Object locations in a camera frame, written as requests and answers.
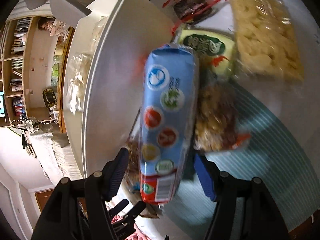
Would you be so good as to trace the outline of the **nut brittle clear packet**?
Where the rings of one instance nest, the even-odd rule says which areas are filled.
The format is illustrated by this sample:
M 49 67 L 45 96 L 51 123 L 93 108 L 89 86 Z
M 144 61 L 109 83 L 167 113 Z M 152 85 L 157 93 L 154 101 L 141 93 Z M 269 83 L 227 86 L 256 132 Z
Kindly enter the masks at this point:
M 136 193 L 140 191 L 139 143 L 134 140 L 128 141 L 126 148 L 129 152 L 129 162 L 124 174 L 124 179 L 127 184 L 127 189 L 131 193 Z

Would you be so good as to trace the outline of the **yellow puffed snack clear bag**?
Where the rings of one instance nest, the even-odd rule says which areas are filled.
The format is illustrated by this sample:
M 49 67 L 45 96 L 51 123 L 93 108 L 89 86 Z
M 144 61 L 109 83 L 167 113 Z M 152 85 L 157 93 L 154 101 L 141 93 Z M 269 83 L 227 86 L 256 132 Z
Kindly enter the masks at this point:
M 303 81 L 298 42 L 282 0 L 228 0 L 241 70 L 246 74 Z

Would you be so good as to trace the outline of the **nut cluster red-edge packet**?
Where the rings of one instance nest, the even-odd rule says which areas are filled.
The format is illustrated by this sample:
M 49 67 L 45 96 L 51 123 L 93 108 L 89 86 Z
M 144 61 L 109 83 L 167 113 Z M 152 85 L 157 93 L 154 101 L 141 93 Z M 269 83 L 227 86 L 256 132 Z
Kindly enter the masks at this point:
M 248 145 L 251 134 L 240 132 L 234 91 L 226 83 L 204 86 L 198 94 L 193 148 L 199 153 L 237 150 Z

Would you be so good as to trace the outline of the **lace covered cabinet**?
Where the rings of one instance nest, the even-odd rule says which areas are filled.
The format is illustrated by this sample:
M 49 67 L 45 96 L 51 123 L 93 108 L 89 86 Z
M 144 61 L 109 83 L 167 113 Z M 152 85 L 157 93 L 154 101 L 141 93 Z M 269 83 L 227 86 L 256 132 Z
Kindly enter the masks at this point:
M 38 131 L 27 133 L 27 142 L 53 185 L 63 177 L 70 180 L 83 178 L 67 134 L 61 133 L 57 124 L 41 124 Z

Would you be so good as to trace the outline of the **dark jerky red-trim packet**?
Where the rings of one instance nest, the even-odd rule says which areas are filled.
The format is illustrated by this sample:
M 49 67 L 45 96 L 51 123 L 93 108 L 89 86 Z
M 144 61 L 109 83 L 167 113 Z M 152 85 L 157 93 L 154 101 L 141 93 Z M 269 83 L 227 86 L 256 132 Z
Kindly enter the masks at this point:
M 195 25 L 217 12 L 217 5 L 227 0 L 167 0 L 162 7 L 170 8 L 176 15 L 172 31 L 180 25 Z

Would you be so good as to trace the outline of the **wooden bookshelf with books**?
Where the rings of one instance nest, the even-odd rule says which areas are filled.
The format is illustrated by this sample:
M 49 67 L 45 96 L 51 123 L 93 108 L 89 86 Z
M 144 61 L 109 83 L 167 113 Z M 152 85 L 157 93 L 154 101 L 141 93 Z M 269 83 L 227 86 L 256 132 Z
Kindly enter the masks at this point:
M 16 18 L 1 28 L 1 127 L 27 118 L 65 132 L 63 83 L 75 29 L 50 16 Z

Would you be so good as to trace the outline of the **grey office chair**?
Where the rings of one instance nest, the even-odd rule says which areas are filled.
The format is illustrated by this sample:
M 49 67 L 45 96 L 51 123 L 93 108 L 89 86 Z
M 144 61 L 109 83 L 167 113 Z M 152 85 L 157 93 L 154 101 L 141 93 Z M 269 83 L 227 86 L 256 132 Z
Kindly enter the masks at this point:
M 76 28 L 80 19 L 88 16 L 91 10 L 87 5 L 92 0 L 23 0 L 29 10 L 38 9 L 49 2 L 52 15 L 66 23 L 67 25 Z

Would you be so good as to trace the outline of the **wooden door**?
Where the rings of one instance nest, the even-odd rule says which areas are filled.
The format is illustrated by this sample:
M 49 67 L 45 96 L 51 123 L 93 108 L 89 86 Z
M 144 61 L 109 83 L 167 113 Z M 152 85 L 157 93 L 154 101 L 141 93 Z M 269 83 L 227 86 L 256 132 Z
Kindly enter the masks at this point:
M 54 191 L 54 189 L 35 192 L 35 198 L 36 198 L 36 202 L 39 206 L 40 212 L 43 211 L 43 209 L 44 209 L 46 203 L 48 202 L 48 199 L 50 198 L 53 191 Z

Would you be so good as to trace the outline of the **green pineapple cake packet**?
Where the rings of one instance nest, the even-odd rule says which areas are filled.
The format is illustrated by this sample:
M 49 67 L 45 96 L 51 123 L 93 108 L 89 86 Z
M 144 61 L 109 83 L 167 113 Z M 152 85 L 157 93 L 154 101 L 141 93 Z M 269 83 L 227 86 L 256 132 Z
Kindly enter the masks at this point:
M 236 44 L 230 37 L 201 29 L 182 29 L 175 41 L 193 48 L 201 67 L 212 71 L 218 78 L 227 80 L 233 74 Z

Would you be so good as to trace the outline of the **tree print tablecloth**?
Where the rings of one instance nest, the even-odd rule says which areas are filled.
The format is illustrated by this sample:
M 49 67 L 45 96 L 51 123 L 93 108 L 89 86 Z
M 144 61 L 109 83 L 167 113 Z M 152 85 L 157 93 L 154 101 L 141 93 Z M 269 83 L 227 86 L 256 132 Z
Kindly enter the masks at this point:
M 149 0 L 161 7 L 165 0 Z M 296 233 L 319 208 L 319 0 L 285 0 L 293 19 L 301 61 L 302 86 L 281 87 L 246 79 L 232 83 L 240 127 L 251 132 L 242 151 L 213 154 L 221 170 L 241 179 L 258 176 L 267 185 L 287 228 Z M 205 197 L 196 174 L 187 164 L 175 198 L 160 219 L 137 220 L 151 239 L 203 239 L 215 203 Z

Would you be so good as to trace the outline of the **white plastic storage bin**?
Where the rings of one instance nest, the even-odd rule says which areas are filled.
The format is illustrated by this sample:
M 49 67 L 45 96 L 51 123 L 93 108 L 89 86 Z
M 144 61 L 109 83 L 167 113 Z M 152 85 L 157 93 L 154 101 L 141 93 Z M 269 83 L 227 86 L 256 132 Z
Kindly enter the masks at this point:
M 83 109 L 63 109 L 83 177 L 104 167 L 125 145 L 140 108 L 144 59 L 171 40 L 172 20 L 149 0 L 95 0 L 79 20 L 69 56 L 85 53 L 96 23 L 107 17 L 89 68 Z

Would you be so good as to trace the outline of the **blue red biscuit roll pack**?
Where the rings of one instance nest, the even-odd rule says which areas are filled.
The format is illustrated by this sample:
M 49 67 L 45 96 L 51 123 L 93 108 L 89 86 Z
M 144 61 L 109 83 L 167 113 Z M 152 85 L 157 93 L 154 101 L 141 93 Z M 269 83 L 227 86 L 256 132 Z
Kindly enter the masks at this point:
M 199 61 L 179 44 L 153 50 L 144 68 L 140 108 L 140 194 L 146 203 L 172 200 L 180 183 L 195 124 Z

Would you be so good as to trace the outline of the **large pale pastry bag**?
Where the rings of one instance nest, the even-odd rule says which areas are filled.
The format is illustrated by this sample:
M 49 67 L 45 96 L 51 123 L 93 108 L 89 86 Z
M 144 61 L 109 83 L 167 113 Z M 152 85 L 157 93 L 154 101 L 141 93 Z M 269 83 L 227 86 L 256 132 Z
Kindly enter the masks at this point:
M 84 107 L 84 97 L 86 91 L 86 83 L 88 79 L 93 54 L 97 48 L 98 42 L 102 35 L 103 29 L 107 23 L 108 16 L 102 17 L 98 21 L 92 31 L 89 39 L 89 49 L 76 52 L 71 58 L 71 78 L 69 79 L 67 88 L 67 108 L 75 115 L 82 112 Z

